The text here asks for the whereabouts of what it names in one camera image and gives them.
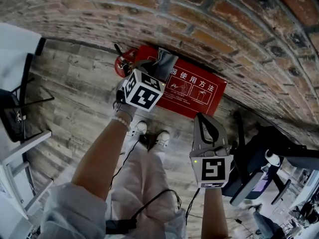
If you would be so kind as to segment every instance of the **person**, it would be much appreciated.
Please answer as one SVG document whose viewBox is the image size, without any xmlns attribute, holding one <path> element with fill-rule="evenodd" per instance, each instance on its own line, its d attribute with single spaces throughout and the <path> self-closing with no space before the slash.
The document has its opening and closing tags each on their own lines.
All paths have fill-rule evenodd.
<svg viewBox="0 0 319 239">
<path fill-rule="evenodd" d="M 249 207 L 249 211 L 253 213 L 259 233 L 263 239 L 285 239 L 283 229 L 274 223 L 271 219 L 260 214 L 262 204 Z"/>
<path fill-rule="evenodd" d="M 163 161 L 170 135 L 167 131 L 160 133 L 148 151 L 139 142 L 147 131 L 143 121 L 130 131 L 126 161 L 113 181 L 135 112 L 133 106 L 116 103 L 115 116 L 80 161 L 72 181 L 50 189 L 39 239 L 187 238 L 185 210 L 175 210 L 171 192 L 160 195 L 137 215 L 135 229 L 124 235 L 106 235 L 107 220 L 130 219 L 168 189 Z M 220 189 L 205 191 L 201 237 L 228 237 Z"/>
</svg>

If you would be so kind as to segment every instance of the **red sign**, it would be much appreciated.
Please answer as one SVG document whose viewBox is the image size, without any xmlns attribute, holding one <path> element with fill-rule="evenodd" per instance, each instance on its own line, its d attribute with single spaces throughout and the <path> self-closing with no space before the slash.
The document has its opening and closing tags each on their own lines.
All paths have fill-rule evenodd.
<svg viewBox="0 0 319 239">
<path fill-rule="evenodd" d="M 143 45 L 135 61 L 156 60 L 156 56 L 157 50 Z M 213 116 L 226 85 L 218 76 L 178 59 L 156 105 L 190 118 L 197 113 Z"/>
</svg>

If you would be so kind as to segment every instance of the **white sneaker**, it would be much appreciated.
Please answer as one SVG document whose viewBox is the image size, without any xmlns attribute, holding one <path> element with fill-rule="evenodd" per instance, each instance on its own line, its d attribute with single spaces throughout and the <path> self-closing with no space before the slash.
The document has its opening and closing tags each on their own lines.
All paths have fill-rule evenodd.
<svg viewBox="0 0 319 239">
<path fill-rule="evenodd" d="M 137 125 L 131 129 L 130 136 L 140 136 L 146 134 L 146 131 L 148 130 L 148 125 L 144 121 L 140 121 L 137 123 Z"/>
<path fill-rule="evenodd" d="M 156 137 L 155 145 L 161 145 L 163 148 L 166 148 L 169 142 L 169 132 L 163 131 Z"/>
</svg>

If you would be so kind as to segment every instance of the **wooden floor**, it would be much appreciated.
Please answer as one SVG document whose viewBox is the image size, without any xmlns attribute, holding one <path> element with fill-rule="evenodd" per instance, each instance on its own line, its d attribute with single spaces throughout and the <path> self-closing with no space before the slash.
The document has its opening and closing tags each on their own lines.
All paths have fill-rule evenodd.
<svg viewBox="0 0 319 239">
<path fill-rule="evenodd" d="M 33 61 L 30 76 L 36 79 L 36 84 L 28 87 L 29 98 L 36 99 L 39 93 L 45 96 L 39 86 L 48 89 L 55 97 L 54 101 L 30 107 L 27 111 L 29 131 L 36 132 L 37 128 L 52 130 L 51 138 L 28 153 L 36 189 L 44 183 L 43 175 L 53 178 L 55 185 L 69 182 L 79 160 L 110 121 L 114 88 L 120 80 L 114 71 L 116 57 L 113 53 L 86 46 L 48 41 L 43 54 Z M 237 135 L 237 127 L 231 116 L 236 109 L 239 109 L 236 104 L 223 99 L 215 113 L 215 118 L 224 124 L 230 142 Z M 246 136 L 250 138 L 256 133 L 254 128 L 257 118 L 244 113 L 245 131 L 249 132 Z M 151 113 L 138 111 L 133 124 L 140 120 L 147 122 L 151 133 L 163 129 L 170 132 L 171 140 L 164 167 L 170 187 L 178 192 L 182 206 L 187 209 L 197 188 L 189 160 L 193 139 L 192 120 L 160 108 L 154 108 Z M 276 189 L 269 187 L 266 198 L 270 198 L 272 192 L 277 194 Z M 232 207 L 227 197 L 224 197 L 224 207 L 233 238 L 244 239 L 250 234 L 234 218 L 242 220 L 243 225 L 251 232 L 256 230 L 252 215 L 243 207 Z M 284 207 L 278 205 L 277 209 L 281 211 Z M 200 238 L 202 212 L 201 193 L 194 201 L 191 211 L 192 215 L 199 217 L 188 218 L 189 238 Z M 279 215 L 276 210 L 272 213 L 279 223 L 287 221 L 287 213 Z"/>
</svg>

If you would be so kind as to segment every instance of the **chair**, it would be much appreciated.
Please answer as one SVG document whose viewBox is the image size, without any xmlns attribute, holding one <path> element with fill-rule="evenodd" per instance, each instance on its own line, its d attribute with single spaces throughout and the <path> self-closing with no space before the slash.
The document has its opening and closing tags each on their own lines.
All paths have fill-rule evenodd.
<svg viewBox="0 0 319 239">
<path fill-rule="evenodd" d="M 291 180 L 285 184 L 277 175 L 284 158 L 293 166 L 319 170 L 319 151 L 308 150 L 304 145 L 290 141 L 274 126 L 263 127 L 249 143 L 245 144 L 244 128 L 241 115 L 234 114 L 238 125 L 239 144 L 233 143 L 231 154 L 234 160 L 231 166 L 228 183 L 222 188 L 224 196 L 232 197 L 230 204 L 239 205 L 244 199 L 258 198 L 274 181 L 279 193 L 272 201 L 277 203 L 290 186 Z M 267 155 L 276 154 L 280 158 L 280 166 L 271 165 L 266 176 L 261 170 L 268 164 Z"/>
<path fill-rule="evenodd" d="M 34 78 L 31 78 L 26 83 L 30 83 L 33 80 Z M 17 98 L 17 91 L 20 88 L 21 86 L 15 88 L 11 92 L 0 89 L 0 103 L 1 103 L 0 119 L 2 120 L 2 123 L 8 133 L 9 138 L 13 142 L 27 141 L 30 138 L 34 137 L 34 135 L 28 138 L 24 137 L 24 121 L 23 121 L 22 109 L 30 105 L 54 100 L 54 97 L 49 93 L 51 97 L 48 99 L 43 99 L 43 100 L 21 105 Z"/>
</svg>

